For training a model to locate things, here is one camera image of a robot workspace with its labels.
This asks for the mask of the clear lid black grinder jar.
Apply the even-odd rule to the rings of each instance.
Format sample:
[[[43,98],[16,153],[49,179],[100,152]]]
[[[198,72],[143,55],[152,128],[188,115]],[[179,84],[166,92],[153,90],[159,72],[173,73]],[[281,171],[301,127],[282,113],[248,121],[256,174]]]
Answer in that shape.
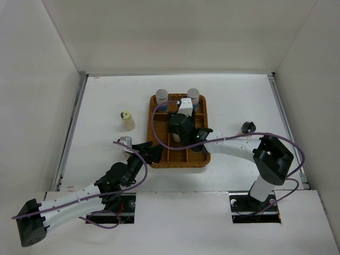
[[[180,136],[176,133],[172,133],[172,138],[174,142],[177,142],[177,143],[181,142]]]

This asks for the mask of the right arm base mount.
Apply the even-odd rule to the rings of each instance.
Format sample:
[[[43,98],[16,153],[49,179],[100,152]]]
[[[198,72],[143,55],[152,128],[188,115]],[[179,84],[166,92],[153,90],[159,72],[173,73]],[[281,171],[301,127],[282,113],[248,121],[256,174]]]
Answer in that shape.
[[[264,202],[260,202],[247,192],[229,193],[232,222],[234,224],[252,223],[281,223],[281,216],[276,204],[267,208],[276,201],[273,192],[269,194]]]

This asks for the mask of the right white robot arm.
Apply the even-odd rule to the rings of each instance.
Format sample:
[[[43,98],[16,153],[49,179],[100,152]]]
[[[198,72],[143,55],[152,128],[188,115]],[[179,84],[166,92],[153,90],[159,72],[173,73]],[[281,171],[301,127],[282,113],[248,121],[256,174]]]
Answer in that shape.
[[[197,128],[191,117],[173,114],[169,117],[169,132],[184,146],[202,154],[225,154],[254,163],[259,172],[246,197],[252,210],[259,210],[266,203],[276,186],[285,182],[294,156],[276,137],[264,135],[258,140],[247,137],[228,139],[226,135],[208,128]]]

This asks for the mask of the black knob cap spice jar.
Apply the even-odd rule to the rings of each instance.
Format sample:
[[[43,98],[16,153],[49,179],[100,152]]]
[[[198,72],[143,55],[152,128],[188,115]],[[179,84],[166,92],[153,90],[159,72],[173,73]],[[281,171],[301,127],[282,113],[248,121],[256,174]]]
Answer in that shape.
[[[256,131],[256,125],[253,122],[244,122],[238,131],[238,135],[246,134],[246,137],[251,137]]]

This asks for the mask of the yellow cap shaker bottle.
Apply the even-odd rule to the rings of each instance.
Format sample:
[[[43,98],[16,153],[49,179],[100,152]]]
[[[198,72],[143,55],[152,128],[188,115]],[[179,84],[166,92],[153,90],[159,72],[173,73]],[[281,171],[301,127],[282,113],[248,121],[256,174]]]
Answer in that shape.
[[[131,112],[125,110],[120,114],[122,119],[122,126],[126,131],[132,131],[135,128],[135,121],[131,115]]]

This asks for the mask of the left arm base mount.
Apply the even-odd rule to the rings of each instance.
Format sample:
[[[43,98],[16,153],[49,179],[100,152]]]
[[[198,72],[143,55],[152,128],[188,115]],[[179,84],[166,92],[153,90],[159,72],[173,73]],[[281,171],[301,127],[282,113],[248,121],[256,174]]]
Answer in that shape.
[[[98,212],[92,216],[86,215],[86,219],[93,221],[96,224],[108,226],[109,224],[117,224],[118,214],[121,219],[121,224],[134,224],[136,193],[124,193],[117,199],[113,205],[105,206],[104,211]]]

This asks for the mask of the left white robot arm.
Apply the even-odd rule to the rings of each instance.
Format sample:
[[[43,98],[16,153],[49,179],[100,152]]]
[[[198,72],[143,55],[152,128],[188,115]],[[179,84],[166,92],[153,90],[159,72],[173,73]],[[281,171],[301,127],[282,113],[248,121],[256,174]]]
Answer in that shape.
[[[75,218],[85,218],[96,212],[114,212],[121,195],[139,186],[136,177],[141,168],[160,161],[163,146],[145,142],[125,146],[129,157],[117,162],[93,184],[55,200],[28,200],[13,217],[22,247],[42,241],[47,233]]]

